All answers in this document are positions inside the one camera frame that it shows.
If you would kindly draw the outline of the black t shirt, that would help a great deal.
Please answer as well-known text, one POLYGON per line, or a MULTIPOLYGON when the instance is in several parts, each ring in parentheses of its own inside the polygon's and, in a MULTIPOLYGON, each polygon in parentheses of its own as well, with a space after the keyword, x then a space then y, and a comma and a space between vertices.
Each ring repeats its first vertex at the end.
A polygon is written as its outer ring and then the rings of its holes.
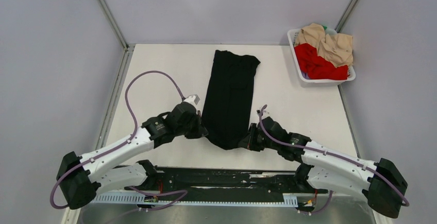
POLYGON ((255 56, 215 51, 201 118, 207 139, 221 149, 236 149, 246 137, 259 64, 255 56))

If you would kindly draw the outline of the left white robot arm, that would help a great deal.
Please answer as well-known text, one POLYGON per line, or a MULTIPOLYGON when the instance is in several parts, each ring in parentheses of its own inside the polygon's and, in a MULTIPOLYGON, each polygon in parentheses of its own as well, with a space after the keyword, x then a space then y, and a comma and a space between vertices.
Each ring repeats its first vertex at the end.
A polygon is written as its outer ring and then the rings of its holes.
POLYGON ((178 136, 198 139, 208 134, 203 126, 198 109, 198 96, 190 95, 177 104, 171 112, 162 113, 145 121, 141 127, 119 141, 101 149, 78 156, 70 152, 62 158, 51 192, 60 188, 66 200, 66 207, 79 209, 90 203, 97 195, 113 189, 141 185, 153 189, 158 183, 156 173, 150 166, 134 164, 119 165, 143 152, 158 148, 178 136))

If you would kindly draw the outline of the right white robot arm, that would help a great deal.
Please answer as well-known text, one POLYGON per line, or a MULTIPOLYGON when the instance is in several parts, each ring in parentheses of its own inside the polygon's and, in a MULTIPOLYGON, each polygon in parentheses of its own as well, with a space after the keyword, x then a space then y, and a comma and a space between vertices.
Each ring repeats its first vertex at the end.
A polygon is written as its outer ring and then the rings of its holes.
POLYGON ((398 218, 402 206, 407 206, 408 184, 392 161, 348 156, 305 135, 287 132, 271 117, 251 124, 238 146, 252 151, 273 149, 284 159, 298 162, 294 184, 301 192, 314 188, 349 195, 393 219, 398 218))

